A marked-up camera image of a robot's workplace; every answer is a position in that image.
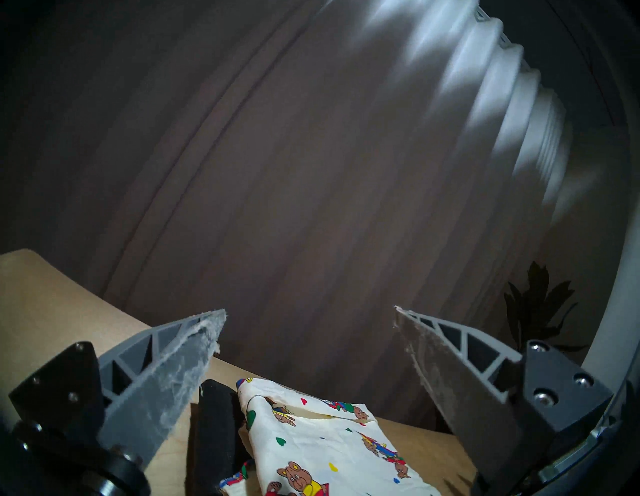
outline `leaf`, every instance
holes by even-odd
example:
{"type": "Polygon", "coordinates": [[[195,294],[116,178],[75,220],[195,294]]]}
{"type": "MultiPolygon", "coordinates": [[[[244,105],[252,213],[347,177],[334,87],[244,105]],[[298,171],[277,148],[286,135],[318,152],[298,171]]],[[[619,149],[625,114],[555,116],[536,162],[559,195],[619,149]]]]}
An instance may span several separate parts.
{"type": "Polygon", "coordinates": [[[507,304],[507,320],[509,321],[511,336],[516,344],[516,349],[520,349],[521,343],[520,332],[518,329],[518,308],[516,301],[512,295],[504,293],[504,302],[507,304]]]}
{"type": "Polygon", "coordinates": [[[580,350],[582,350],[584,348],[588,348],[589,347],[588,344],[583,344],[581,346],[569,346],[567,344],[553,344],[551,346],[553,346],[554,348],[562,351],[563,353],[572,352],[572,351],[580,351],[580,350]]]}
{"type": "Polygon", "coordinates": [[[549,288],[549,271],[546,266],[540,268],[537,263],[531,262],[527,276],[529,278],[527,300],[533,313],[545,301],[547,289],[549,288]]]}
{"type": "Polygon", "coordinates": [[[570,284],[571,281],[564,281],[549,291],[544,304],[540,308],[540,313],[536,316],[543,326],[549,324],[551,319],[564,305],[566,300],[571,298],[572,294],[575,293],[573,289],[569,289],[570,284]]]}
{"type": "Polygon", "coordinates": [[[540,330],[540,334],[538,335],[537,339],[540,339],[542,341],[549,339],[550,337],[555,337],[558,334],[560,334],[560,326],[548,326],[545,327],[544,329],[540,330]]]}
{"type": "Polygon", "coordinates": [[[531,324],[531,312],[529,311],[527,300],[511,282],[509,283],[509,287],[511,288],[513,299],[516,303],[516,311],[518,314],[518,320],[520,321],[520,328],[524,331],[529,327],[529,324],[531,324]]]}

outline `white curtain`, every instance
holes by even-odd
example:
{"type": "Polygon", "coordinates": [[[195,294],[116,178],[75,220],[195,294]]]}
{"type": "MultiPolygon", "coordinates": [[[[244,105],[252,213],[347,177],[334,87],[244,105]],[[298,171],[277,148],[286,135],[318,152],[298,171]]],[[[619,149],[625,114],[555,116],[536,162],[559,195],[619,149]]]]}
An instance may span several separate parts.
{"type": "Polygon", "coordinates": [[[562,105],[475,0],[195,2],[132,50],[175,5],[118,31],[49,130],[17,222],[73,174],[22,244],[150,324],[225,308],[223,359],[429,425],[393,306],[481,327],[546,230],[562,105]],[[115,109],[74,106],[122,80],[115,109]]]}

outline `wooden table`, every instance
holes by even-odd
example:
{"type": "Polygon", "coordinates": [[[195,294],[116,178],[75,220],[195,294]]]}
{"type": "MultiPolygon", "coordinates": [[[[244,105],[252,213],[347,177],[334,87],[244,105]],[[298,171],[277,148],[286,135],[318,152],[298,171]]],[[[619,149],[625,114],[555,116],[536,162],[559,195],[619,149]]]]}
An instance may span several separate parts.
{"type": "MultiPolygon", "coordinates": [[[[88,340],[100,356],[148,328],[28,250],[0,255],[0,316],[0,407],[11,424],[18,416],[7,398],[9,391],[67,346],[88,340]]],[[[207,372],[208,378],[231,388],[238,379],[251,376],[218,358],[211,359],[207,372]]],[[[197,395],[192,402],[197,402],[197,395]]],[[[190,417],[187,407],[147,467],[154,496],[184,495],[190,417]]],[[[476,470],[455,436],[379,422],[425,482],[442,495],[469,494],[476,470]]]]}

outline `fabric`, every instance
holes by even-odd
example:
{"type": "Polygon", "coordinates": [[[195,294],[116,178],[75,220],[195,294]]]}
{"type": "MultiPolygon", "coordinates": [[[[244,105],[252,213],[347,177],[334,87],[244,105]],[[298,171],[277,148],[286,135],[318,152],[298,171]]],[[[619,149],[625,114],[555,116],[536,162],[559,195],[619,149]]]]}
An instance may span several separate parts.
{"type": "Polygon", "coordinates": [[[220,481],[220,490],[227,496],[262,496],[253,460],[246,461],[237,474],[220,481]]]}
{"type": "Polygon", "coordinates": [[[237,388],[265,495],[440,496],[364,404],[322,400],[258,378],[237,388]]]}

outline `wall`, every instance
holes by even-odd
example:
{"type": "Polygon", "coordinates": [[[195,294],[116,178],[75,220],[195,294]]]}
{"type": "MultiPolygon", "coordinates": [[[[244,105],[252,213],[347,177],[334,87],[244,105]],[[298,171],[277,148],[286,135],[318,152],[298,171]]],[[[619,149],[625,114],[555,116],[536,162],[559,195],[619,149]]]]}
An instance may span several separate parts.
{"type": "MultiPolygon", "coordinates": [[[[571,280],[578,306],[564,322],[558,344],[591,344],[609,301],[627,229],[630,160],[626,128],[604,127],[573,137],[552,225],[535,260],[546,265],[552,288],[571,280]]],[[[526,275],[513,275],[522,291],[526,275]]],[[[484,330],[512,344],[504,300],[496,302],[484,330]]],[[[582,363],[588,348],[570,357],[582,363]]]]}

